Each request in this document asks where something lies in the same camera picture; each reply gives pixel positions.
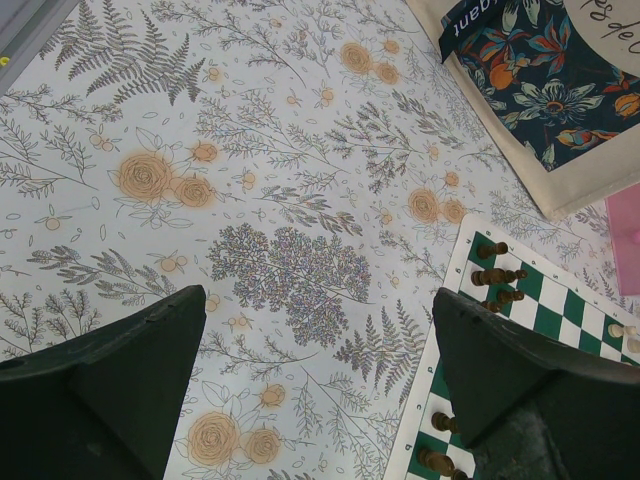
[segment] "chess pawn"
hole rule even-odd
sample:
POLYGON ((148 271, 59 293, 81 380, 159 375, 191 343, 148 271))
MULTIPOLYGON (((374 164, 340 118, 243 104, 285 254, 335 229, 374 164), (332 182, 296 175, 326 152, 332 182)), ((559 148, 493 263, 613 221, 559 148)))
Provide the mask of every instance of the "chess pawn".
POLYGON ((630 338, 627 340, 627 348, 631 353, 640 353, 640 340, 630 338))
POLYGON ((511 283, 515 282, 516 280, 527 278, 529 274, 526 270, 516 270, 515 272, 513 270, 507 270, 506 272, 504 272, 504 275, 507 278, 507 281, 505 283, 511 283))
POLYGON ((434 413, 431 417, 431 425, 440 432, 446 432, 448 430, 451 433, 460 433, 456 419, 449 417, 446 413, 434 413))
POLYGON ((445 477, 451 477, 456 471, 453 460, 444 453, 423 448, 418 452, 418 463, 445 477))
POLYGON ((495 245, 480 245, 477 250, 478 258, 486 260, 493 255, 504 255, 509 251, 509 247, 504 242, 496 243, 495 245))
POLYGON ((514 290, 513 292, 507 292, 506 290, 500 290, 496 295, 498 302, 503 305, 511 302, 519 302, 524 300, 524 292, 520 290, 514 290))
POLYGON ((485 300, 480 305, 493 313, 499 313, 502 310, 502 304, 498 302, 488 302, 485 300))

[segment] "fern print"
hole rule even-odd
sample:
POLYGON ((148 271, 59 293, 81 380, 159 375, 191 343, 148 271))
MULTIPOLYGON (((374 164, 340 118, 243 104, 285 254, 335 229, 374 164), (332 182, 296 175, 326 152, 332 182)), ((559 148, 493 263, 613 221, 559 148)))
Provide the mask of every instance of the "fern print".
POLYGON ((365 257, 343 247, 334 235, 312 239, 294 228, 279 228, 275 239, 251 227, 227 227, 207 258, 213 280, 238 277, 233 293, 240 305, 272 312, 285 308, 296 343, 334 345, 347 328, 345 300, 366 303, 371 282, 365 257))
POLYGON ((66 288, 59 295, 47 295, 44 305, 38 307, 33 306, 30 293, 10 298, 0 292, 0 310, 8 315, 4 326, 15 337, 10 340, 0 335, 0 342, 5 344, 2 350, 5 358, 28 355, 54 345, 54 341, 44 343, 47 334, 51 340, 62 341, 84 335, 97 328, 102 317, 98 309, 91 308, 85 290, 74 294, 66 288))
POLYGON ((198 73, 204 58, 187 66, 189 35, 173 53, 164 45, 167 39, 153 21, 142 12, 146 33, 139 35, 127 18, 103 0, 102 22, 86 0, 80 2, 78 20, 66 20, 40 52, 41 58, 58 47, 56 69, 71 64, 69 80, 89 72, 100 72, 87 89, 87 96, 109 85, 118 85, 115 104, 138 94, 164 92, 169 103, 186 91, 192 102, 200 93, 198 73))
POLYGON ((272 34, 259 23, 253 25, 251 30, 244 30, 240 25, 240 18, 229 10, 224 10, 222 22, 211 19, 204 10, 182 2, 181 9, 167 1, 160 0, 151 4, 153 15, 160 22, 182 22, 184 20, 194 23, 193 33, 200 37, 206 37, 212 33, 225 33, 220 36, 219 44, 222 50, 227 51, 233 47, 247 46, 258 53, 252 54, 247 60, 247 66, 260 67, 272 66, 275 68, 287 68, 298 77, 298 80, 306 87, 300 74, 278 53, 280 46, 272 34))
POLYGON ((411 390, 426 338, 415 320, 407 315, 400 300, 396 310, 397 324, 382 307, 381 331, 376 329, 369 315, 364 334, 355 331, 353 341, 346 340, 334 357, 351 364, 354 371, 360 370, 365 382, 373 372, 374 388, 384 381, 387 396, 397 383, 404 381, 398 400, 401 407, 411 390))
POLYGON ((95 267, 82 261, 76 250, 60 245, 50 251, 36 250, 27 262, 42 265, 40 270, 58 270, 64 283, 88 285, 93 283, 102 298, 122 300, 125 306, 144 305, 147 297, 163 298, 176 292, 166 275, 143 265, 133 268, 116 250, 91 255, 95 267))
POLYGON ((414 148, 407 134, 394 126, 387 113, 372 102, 362 105, 357 115, 357 119, 347 115, 335 120, 338 128, 325 136, 333 143, 333 150, 345 160, 356 152, 364 155, 372 180, 369 190, 377 195, 391 186, 393 179, 407 173, 412 154, 426 157, 427 153, 414 148))
POLYGON ((320 224, 322 228, 331 233, 344 231, 349 235, 362 236, 362 227, 355 223, 353 215, 347 212, 336 212, 329 215, 326 210, 331 207, 327 205, 324 195, 319 193, 299 194, 294 187, 281 187, 275 185, 264 187, 263 196, 258 200, 265 200, 276 203, 280 206, 280 215, 289 223, 299 223, 305 227, 320 224))

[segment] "chess board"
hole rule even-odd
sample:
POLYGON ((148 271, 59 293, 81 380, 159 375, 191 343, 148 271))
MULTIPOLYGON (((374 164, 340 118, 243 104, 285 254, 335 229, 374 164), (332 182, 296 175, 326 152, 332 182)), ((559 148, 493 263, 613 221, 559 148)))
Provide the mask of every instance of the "chess board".
MULTIPOLYGON (((640 330, 636 317, 479 217, 464 218, 444 286, 477 302, 495 301, 501 289, 521 290, 524 300, 505 305, 501 316, 580 350, 640 365, 640 354, 631 353, 627 348, 628 336, 614 338, 608 333, 611 324, 634 325, 640 330), (486 260, 478 257, 478 246, 498 242, 507 243, 507 254, 486 260), (523 269, 528 275, 510 285, 477 287, 471 283, 472 272, 490 268, 523 269)), ((460 436, 440 432, 431 425, 431 417, 436 412, 453 416, 439 357, 435 328, 432 328, 407 399, 385 480, 445 480, 417 462, 416 454, 421 447, 445 453, 469 478, 475 473, 473 456, 463 447, 460 436)))

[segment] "leaf print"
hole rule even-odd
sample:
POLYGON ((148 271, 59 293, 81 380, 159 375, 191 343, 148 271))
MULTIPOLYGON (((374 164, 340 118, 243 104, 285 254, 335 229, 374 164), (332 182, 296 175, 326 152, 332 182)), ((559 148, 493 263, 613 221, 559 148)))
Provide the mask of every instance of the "leaf print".
POLYGON ((87 89, 87 95, 108 85, 119 84, 113 100, 120 104, 141 93, 166 92, 171 105, 183 90, 195 102, 200 93, 197 75, 204 58, 186 66, 189 36, 171 55, 163 45, 166 38, 158 27, 142 12, 146 34, 134 33, 124 16, 113 6, 112 0, 103 2, 103 23, 82 0, 77 22, 66 21, 40 52, 44 59, 61 45, 56 69, 75 59, 69 69, 69 80, 93 70, 103 69, 87 89))
POLYGON ((61 337, 62 341, 84 335, 98 327, 102 317, 97 308, 91 308, 85 290, 78 290, 74 295, 65 288, 59 296, 48 294, 44 305, 32 305, 30 293, 10 298, 0 292, 0 308, 10 317, 5 319, 4 325, 16 338, 9 340, 0 336, 0 342, 6 345, 2 351, 5 358, 27 355, 56 343, 43 344, 47 333, 61 337))
POLYGON ((405 380, 398 400, 398 406, 401 407, 409 395, 426 338, 420 331, 418 323, 407 315, 400 300, 396 308, 399 332, 396 324, 391 321, 385 308, 382 307, 382 333, 376 330, 369 315, 365 334, 356 331, 353 341, 346 340, 334 357, 350 363, 354 371, 360 370, 365 382, 369 373, 375 371, 374 388, 378 388, 378 384, 386 375, 384 393, 387 396, 396 383, 405 380))
POLYGON ((274 202, 280 205, 280 215, 290 223, 297 222, 305 227, 319 223, 331 233, 344 231, 349 235, 362 236, 362 227, 355 223, 353 215, 347 212, 336 212, 330 215, 325 210, 331 209, 319 193, 301 195, 293 187, 269 187, 263 189, 264 195, 259 200, 274 202))
POLYGON ((113 249, 101 255, 91 255, 91 258, 95 267, 83 263, 76 250, 60 245, 50 251, 36 250, 27 262, 42 265, 40 270, 58 270, 58 276, 65 279, 64 283, 93 283, 100 290, 98 295, 122 300, 125 306, 144 305, 148 296, 163 298, 176 292, 176 287, 166 275, 159 275, 147 265, 134 269, 113 249))
POLYGON ((299 345, 334 345, 348 323, 342 302, 367 301, 369 265, 336 235, 330 241, 311 239, 287 227, 277 229, 269 242, 247 223, 220 234, 222 240, 214 240, 207 257, 213 263, 211 278, 238 277, 233 292, 243 307, 286 308, 286 324, 299 345))
POLYGON ((219 38, 219 44, 223 50, 229 50, 234 46, 248 46, 259 52, 251 55, 247 61, 248 66, 271 65, 276 68, 288 68, 306 86, 300 74, 278 54, 279 45, 272 34, 260 24, 256 23, 251 30, 245 31, 240 26, 240 18, 229 10, 224 11, 224 23, 218 23, 208 18, 203 10, 187 2, 182 2, 181 7, 182 10, 178 10, 173 3, 159 0, 151 4, 151 12, 160 22, 187 20, 195 23, 193 33, 200 37, 225 32, 227 36, 219 38))

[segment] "floral pattern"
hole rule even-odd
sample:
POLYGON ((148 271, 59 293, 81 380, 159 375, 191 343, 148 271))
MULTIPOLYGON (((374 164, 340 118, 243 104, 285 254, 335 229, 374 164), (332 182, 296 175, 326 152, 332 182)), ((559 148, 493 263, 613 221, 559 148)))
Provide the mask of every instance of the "floral pattern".
POLYGON ((640 79, 585 43, 562 0, 510 0, 457 55, 520 143, 539 159, 554 150, 547 171, 640 122, 640 79))
MULTIPOLYGON (((634 121, 638 84, 556 88, 559 56, 526 61, 555 52, 517 58, 554 2, 518 5, 486 64, 527 106, 472 74, 531 109, 516 130, 555 123, 527 145, 553 167, 618 131, 574 119, 634 121)), ((541 217, 400 0, 81 1, 0 97, 0 157, 3 358, 204 286, 167 479, 382 478, 466 213, 640 315, 604 204, 541 217)))

